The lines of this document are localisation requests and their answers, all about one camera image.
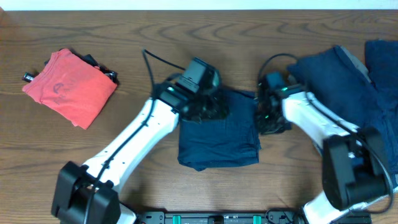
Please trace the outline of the dark navy shorts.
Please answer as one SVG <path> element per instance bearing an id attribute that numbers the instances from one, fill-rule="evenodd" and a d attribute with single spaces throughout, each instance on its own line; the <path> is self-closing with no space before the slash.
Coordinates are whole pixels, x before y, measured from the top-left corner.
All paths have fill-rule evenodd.
<path id="1" fill-rule="evenodd" d="M 179 164 L 203 171 L 259 162 L 261 143 L 254 122 L 255 93 L 244 90 L 224 90 L 223 93 L 229 106 L 226 119 L 180 122 Z"/>

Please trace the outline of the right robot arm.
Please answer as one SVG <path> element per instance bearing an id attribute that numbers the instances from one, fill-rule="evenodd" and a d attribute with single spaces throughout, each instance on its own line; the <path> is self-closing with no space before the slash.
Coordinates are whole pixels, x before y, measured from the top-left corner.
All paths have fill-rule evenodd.
<path id="1" fill-rule="evenodd" d="M 257 100 L 260 134 L 283 133 L 295 124 L 322 156 L 322 192 L 297 212 L 269 210 L 268 223 L 371 223 L 367 208 L 394 196 L 379 131 L 343 120 L 278 72 L 259 76 Z"/>

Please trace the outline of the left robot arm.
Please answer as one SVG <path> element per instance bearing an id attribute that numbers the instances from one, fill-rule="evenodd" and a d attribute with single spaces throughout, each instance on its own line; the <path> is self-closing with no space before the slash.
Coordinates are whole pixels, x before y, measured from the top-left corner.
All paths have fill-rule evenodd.
<path id="1" fill-rule="evenodd" d="M 119 200 L 128 178 L 181 119 L 225 118 L 220 86 L 219 71 L 197 57 L 155 85 L 136 118 L 107 147 L 80 166 L 70 161 L 62 167 L 51 214 L 60 223 L 135 223 L 137 215 Z"/>

